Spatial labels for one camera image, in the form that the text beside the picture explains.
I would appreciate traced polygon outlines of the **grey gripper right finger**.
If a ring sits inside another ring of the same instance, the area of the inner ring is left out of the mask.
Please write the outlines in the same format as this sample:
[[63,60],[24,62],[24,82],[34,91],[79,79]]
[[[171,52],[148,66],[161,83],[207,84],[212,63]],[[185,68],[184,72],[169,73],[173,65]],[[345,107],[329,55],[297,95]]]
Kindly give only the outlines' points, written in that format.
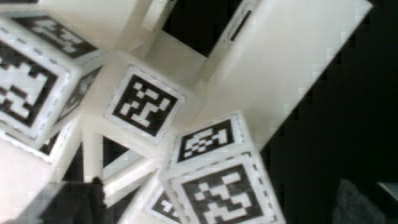
[[398,224],[398,182],[342,180],[333,224]]

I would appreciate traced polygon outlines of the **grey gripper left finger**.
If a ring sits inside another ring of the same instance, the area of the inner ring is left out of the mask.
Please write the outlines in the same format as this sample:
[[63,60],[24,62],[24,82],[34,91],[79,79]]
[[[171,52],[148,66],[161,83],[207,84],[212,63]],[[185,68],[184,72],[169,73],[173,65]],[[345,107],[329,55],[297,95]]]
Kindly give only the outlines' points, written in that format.
[[52,182],[20,215],[0,224],[106,224],[104,181]]

